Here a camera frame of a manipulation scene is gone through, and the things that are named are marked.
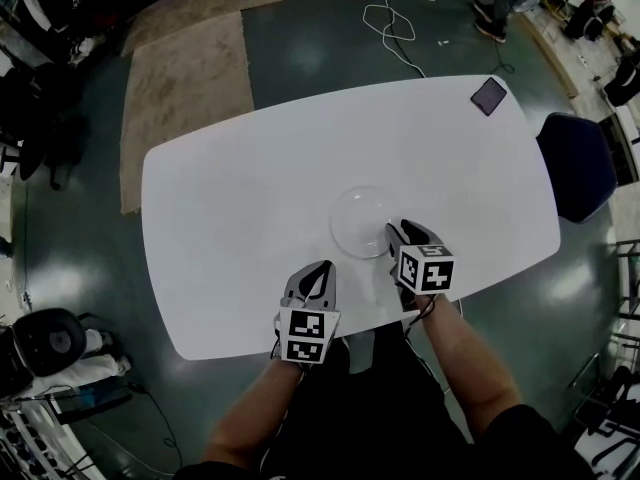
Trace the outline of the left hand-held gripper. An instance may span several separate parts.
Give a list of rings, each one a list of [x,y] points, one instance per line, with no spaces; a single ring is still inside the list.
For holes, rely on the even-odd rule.
[[[276,352],[283,361],[305,365],[324,362],[341,317],[337,311],[323,311],[335,309],[336,279],[335,265],[320,260],[287,281],[274,319]]]

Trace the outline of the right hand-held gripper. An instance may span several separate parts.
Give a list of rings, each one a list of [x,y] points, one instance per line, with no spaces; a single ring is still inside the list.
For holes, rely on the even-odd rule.
[[[423,225],[402,219],[401,233],[386,223],[384,235],[394,261],[391,276],[404,311],[415,310],[417,296],[447,292],[452,284],[455,256],[441,238]]]

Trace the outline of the person's left forearm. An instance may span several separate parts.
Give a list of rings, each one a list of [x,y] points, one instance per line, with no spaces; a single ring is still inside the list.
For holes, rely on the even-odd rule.
[[[271,360],[217,424],[203,460],[256,470],[302,376],[296,363]]]

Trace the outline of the person's right forearm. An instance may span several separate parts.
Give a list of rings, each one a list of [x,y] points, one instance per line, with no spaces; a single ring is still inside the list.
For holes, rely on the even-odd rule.
[[[479,440],[504,411],[522,403],[503,361],[443,295],[414,299],[421,322],[469,431]]]

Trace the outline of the person's black clothing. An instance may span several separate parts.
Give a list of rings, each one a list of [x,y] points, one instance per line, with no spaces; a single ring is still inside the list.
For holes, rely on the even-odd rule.
[[[302,372],[256,470],[202,460],[173,480],[595,480],[523,401],[474,440],[447,379],[436,381],[400,324],[376,330],[363,373],[349,373],[339,341]]]

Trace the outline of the black smartphone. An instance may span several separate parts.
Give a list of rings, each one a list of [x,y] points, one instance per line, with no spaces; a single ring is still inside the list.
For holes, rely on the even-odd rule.
[[[506,89],[489,77],[471,96],[470,101],[486,117],[491,116],[507,95]]]

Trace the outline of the dark blue chair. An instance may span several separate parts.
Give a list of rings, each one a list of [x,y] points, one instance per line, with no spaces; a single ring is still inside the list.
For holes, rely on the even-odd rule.
[[[617,187],[611,152],[599,125],[552,113],[537,136],[558,215],[574,224],[590,219]]]

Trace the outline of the beige floor mat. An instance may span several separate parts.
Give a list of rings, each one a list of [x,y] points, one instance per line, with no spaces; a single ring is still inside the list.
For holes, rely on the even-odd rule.
[[[212,18],[282,0],[160,0],[133,20],[120,55]]]
[[[120,211],[140,209],[143,163],[152,148],[253,110],[239,11],[136,49],[120,139]]]

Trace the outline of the white shelf unit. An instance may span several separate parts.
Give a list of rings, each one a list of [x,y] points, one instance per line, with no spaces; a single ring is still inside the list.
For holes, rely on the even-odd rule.
[[[619,187],[640,182],[640,130],[630,110],[617,107],[599,122],[607,141]]]

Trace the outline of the black and white machine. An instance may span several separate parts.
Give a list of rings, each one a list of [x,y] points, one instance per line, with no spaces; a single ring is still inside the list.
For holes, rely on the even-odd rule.
[[[0,402],[40,399],[126,375],[131,360],[114,356],[113,345],[111,333],[84,327],[62,308],[0,325]]]

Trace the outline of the black office chair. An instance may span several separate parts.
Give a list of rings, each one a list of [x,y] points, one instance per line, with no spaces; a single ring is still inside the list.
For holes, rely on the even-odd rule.
[[[45,166],[49,186],[59,190],[58,169],[81,160],[86,120],[71,113],[80,96],[77,77],[53,63],[1,75],[0,173],[13,164],[26,181]]]

